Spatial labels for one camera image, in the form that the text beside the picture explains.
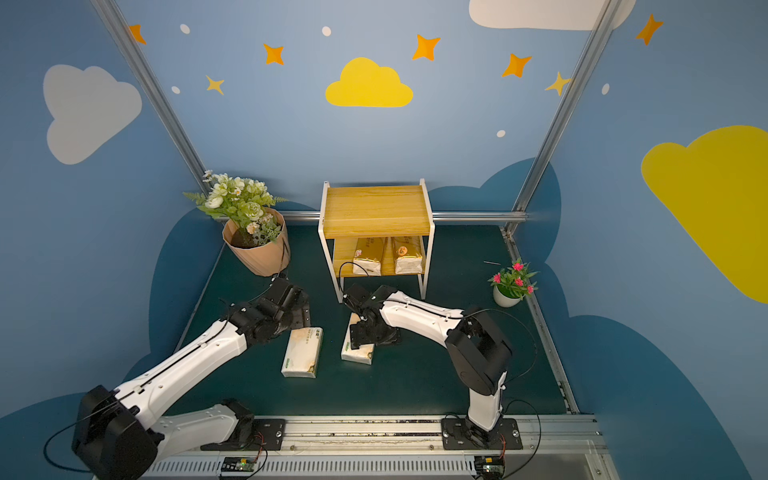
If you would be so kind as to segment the white tissue pack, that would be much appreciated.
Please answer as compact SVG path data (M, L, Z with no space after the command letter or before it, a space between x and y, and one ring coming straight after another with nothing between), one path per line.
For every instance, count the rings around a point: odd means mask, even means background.
M359 348L353 349L351 344L351 326L359 322L359 316L355 313L350 314L348 326L342 344L341 359L363 365L371 365L375 346L373 344L363 344Z
M317 375L317 364L323 339L323 329L306 327L291 331L281 374L286 378L312 378Z

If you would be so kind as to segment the gold tissue pack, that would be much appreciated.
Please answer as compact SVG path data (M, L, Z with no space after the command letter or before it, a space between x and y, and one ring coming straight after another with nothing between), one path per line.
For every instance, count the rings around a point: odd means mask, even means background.
M424 270L424 245L421 236L391 238L396 275L420 275Z
M353 274L380 276L385 245L386 240L382 237L358 238L352 260Z

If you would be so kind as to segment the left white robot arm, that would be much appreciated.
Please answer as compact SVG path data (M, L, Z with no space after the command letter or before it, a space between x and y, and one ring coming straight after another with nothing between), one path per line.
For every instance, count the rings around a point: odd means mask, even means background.
M169 416L167 410L208 375L247 349L310 324L309 296L284 275L227 313L147 372L80 400L71 449L98 479L138 479L156 461L204 448L264 446L254 414L236 400Z

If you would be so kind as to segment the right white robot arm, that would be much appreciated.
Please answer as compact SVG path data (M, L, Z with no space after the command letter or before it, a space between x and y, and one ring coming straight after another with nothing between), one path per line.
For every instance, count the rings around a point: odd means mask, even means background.
M488 309L440 307L390 286L369 292L352 285L342 294L342 302L358 316L358 322L349 328L353 349L395 344L402 330L444 347L459 380L469 390L467 428L477 434L497 429L513 346Z

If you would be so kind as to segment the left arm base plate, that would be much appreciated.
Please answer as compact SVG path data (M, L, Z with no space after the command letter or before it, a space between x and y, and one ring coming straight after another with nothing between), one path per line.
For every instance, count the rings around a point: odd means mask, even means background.
M199 447L201 451L268 451L280 450L286 420L278 418L239 420L230 436L219 443Z

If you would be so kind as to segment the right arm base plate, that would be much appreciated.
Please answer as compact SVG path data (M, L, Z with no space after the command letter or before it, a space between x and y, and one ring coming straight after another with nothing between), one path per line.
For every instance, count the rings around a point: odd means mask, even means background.
M522 450L523 442L515 419L501 417L490 432L468 419L447 416L440 421L445 450Z

